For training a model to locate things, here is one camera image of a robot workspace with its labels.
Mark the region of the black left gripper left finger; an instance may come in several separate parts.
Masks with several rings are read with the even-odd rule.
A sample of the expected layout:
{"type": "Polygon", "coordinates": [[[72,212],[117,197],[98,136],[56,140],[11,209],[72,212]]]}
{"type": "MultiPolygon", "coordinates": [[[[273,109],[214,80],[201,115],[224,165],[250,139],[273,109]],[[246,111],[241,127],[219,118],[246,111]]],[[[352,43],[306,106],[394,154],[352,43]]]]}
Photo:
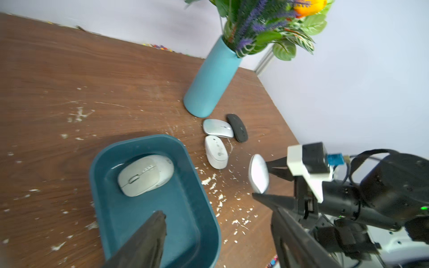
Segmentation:
{"type": "Polygon", "coordinates": [[[103,267],[159,268],[166,236],[166,215],[156,211],[103,267]]]}

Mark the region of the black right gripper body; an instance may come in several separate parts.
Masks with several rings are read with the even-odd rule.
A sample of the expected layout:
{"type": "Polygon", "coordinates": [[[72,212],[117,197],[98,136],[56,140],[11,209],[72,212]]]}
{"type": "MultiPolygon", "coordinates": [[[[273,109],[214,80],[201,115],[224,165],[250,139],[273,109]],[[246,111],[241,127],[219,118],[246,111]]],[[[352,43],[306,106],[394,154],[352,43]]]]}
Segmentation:
{"type": "Polygon", "coordinates": [[[329,253],[346,255],[377,254],[380,244],[372,242],[368,226],[399,231],[402,221],[386,217],[369,207],[352,185],[335,182],[322,183],[324,197],[318,203],[302,177],[294,180],[295,219],[329,253]]]}

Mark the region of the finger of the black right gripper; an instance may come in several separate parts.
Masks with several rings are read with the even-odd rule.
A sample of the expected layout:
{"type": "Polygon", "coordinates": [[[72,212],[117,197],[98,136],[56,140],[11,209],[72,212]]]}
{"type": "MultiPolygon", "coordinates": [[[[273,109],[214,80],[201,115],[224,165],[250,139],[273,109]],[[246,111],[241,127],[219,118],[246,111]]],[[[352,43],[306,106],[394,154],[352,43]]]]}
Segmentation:
{"type": "Polygon", "coordinates": [[[269,174],[275,175],[283,180],[293,182],[294,176],[287,165],[287,157],[266,162],[269,174]]]}
{"type": "Polygon", "coordinates": [[[260,193],[253,193],[252,197],[273,211],[297,213],[297,201],[294,197],[260,193]]]}

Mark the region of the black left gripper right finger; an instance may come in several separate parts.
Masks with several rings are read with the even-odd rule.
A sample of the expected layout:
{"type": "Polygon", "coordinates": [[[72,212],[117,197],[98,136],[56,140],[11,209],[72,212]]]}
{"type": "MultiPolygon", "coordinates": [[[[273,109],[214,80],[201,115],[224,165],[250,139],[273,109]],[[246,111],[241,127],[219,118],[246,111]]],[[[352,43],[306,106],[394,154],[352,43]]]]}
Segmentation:
{"type": "Polygon", "coordinates": [[[271,234],[281,268],[339,268],[338,262],[284,209],[275,209],[271,234]]]}

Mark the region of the white slim mouse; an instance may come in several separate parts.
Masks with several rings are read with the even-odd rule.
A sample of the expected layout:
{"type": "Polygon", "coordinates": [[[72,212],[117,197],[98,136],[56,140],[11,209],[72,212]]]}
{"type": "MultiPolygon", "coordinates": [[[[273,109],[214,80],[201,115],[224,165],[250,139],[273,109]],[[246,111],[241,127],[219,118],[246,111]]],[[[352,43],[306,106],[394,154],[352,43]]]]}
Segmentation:
{"type": "Polygon", "coordinates": [[[255,193],[263,194],[269,187],[269,172],[267,164],[259,154],[252,156],[248,174],[249,182],[255,193]]]}

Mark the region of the teal plastic storage box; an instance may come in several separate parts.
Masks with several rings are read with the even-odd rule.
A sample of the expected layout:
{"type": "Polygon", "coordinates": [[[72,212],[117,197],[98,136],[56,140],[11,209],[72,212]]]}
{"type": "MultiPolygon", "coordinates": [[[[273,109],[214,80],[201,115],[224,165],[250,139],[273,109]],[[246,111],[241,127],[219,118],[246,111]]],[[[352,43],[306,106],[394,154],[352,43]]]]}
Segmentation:
{"type": "Polygon", "coordinates": [[[156,211],[166,216],[163,268],[213,268],[221,251],[221,231],[185,146],[169,135],[117,142],[94,159],[89,180],[106,259],[156,211]],[[164,155],[174,164],[171,180],[138,197],[127,197],[117,177],[122,169],[148,155],[164,155]]]}

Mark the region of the black mouse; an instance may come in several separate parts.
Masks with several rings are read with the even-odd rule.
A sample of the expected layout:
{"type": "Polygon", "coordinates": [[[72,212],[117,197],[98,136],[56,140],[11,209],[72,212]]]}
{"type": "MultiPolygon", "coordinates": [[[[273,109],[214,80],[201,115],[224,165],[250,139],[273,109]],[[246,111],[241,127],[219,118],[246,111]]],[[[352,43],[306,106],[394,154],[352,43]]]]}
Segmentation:
{"type": "Polygon", "coordinates": [[[248,132],[241,118],[236,114],[228,114],[226,115],[226,119],[231,125],[236,140],[240,143],[248,141],[248,132]]]}

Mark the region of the small white mouse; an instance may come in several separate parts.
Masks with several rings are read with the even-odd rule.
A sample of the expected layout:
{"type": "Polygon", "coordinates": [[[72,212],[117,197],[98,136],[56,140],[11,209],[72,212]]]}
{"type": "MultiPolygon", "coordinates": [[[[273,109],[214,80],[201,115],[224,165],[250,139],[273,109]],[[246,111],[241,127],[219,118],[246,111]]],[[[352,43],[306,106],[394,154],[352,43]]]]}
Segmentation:
{"type": "Polygon", "coordinates": [[[204,144],[209,164],[218,170],[226,168],[229,156],[221,139],[217,136],[208,135],[205,137],[204,144]]]}

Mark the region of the large white grey mouse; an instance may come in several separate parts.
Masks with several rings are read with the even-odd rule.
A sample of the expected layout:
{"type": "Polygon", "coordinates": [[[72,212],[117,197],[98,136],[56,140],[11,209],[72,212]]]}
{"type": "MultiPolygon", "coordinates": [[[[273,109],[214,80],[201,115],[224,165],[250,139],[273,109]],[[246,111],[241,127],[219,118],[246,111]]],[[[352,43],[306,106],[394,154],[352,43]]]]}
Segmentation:
{"type": "Polygon", "coordinates": [[[128,197],[137,197],[168,183],[174,174],[173,161],[163,155],[144,156],[126,166],[117,182],[128,197]]]}

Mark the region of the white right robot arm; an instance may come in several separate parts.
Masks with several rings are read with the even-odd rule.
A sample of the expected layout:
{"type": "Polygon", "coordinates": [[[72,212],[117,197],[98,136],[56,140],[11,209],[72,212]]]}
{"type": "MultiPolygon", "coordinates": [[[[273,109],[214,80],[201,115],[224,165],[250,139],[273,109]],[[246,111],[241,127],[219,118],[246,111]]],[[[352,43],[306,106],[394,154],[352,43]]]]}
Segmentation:
{"type": "Polygon", "coordinates": [[[323,144],[291,146],[287,156],[251,158],[252,197],[270,208],[282,268],[359,268],[372,256],[387,268],[426,268],[429,162],[389,149],[329,154],[323,144]]]}

